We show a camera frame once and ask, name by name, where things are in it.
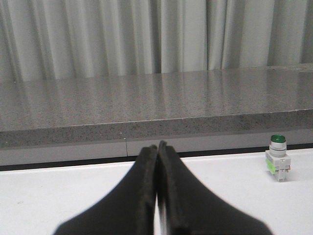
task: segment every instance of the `green indicator light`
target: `green indicator light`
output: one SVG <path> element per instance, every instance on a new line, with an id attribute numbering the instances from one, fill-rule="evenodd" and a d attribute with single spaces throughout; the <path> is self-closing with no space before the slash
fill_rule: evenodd
<path id="1" fill-rule="evenodd" d="M 269 159 L 266 159 L 266 163 L 268 164 L 268 169 L 272 173 L 272 175 L 275 174 L 276 167 L 274 167 L 273 163 L 271 163 Z"/>
<path id="2" fill-rule="evenodd" d="M 282 136 L 282 135 L 272 135 L 270 140 L 275 142 L 275 143 L 284 143 L 284 142 L 286 142 L 286 138 L 284 136 Z"/>

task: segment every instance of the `white curtain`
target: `white curtain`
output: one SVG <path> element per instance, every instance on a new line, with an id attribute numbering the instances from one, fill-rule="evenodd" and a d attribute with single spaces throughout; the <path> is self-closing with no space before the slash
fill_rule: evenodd
<path id="1" fill-rule="evenodd" d="M 313 62 L 313 0 L 0 0 L 0 81 Z"/>

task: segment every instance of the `black strip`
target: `black strip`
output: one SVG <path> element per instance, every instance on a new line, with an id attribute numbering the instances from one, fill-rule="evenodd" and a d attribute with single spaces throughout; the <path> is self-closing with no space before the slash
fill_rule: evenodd
<path id="1" fill-rule="evenodd" d="M 305 149 L 305 148 L 313 148 L 313 143 L 287 145 L 287 150 Z M 201 156 L 212 156 L 212 155 L 239 154 L 239 153 L 257 153 L 257 152 L 265 152 L 265 150 L 268 150 L 268 146 L 181 152 L 181 153 L 178 153 L 178 155 L 181 158 L 186 158 L 186 157 L 201 157 Z M 52 162 L 52 163 L 2 165 L 0 166 L 0 171 L 63 167 L 63 166 L 73 166 L 73 165 L 120 163 L 120 162 L 132 162 L 135 160 L 136 160 L 136 156 L 129 156 L 129 157 L 100 158 L 100 159 L 75 160 L 75 161 Z"/>

